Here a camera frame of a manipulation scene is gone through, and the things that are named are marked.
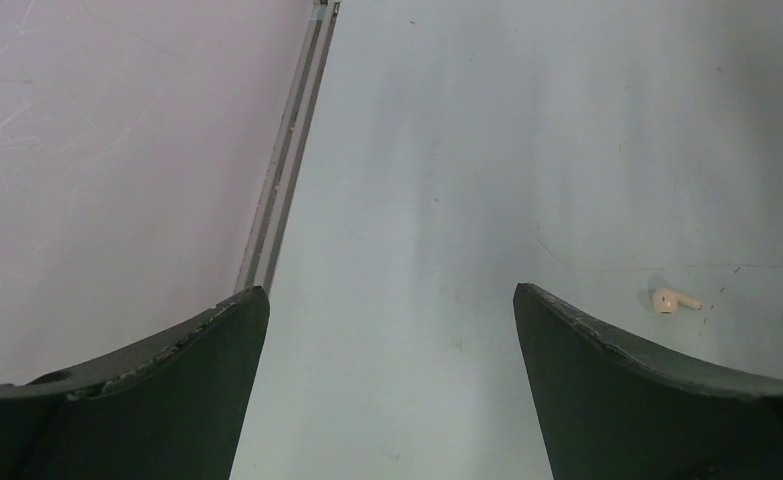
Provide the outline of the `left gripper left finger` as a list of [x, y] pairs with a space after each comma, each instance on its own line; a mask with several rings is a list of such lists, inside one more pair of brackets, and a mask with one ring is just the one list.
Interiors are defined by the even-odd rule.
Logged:
[[270, 315], [261, 287], [87, 362], [0, 384], [0, 479], [226, 479]]

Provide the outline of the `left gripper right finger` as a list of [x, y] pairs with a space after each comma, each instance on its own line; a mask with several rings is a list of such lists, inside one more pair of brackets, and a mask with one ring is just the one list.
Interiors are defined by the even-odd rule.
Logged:
[[783, 479], [783, 380], [706, 362], [537, 285], [513, 296], [557, 479]]

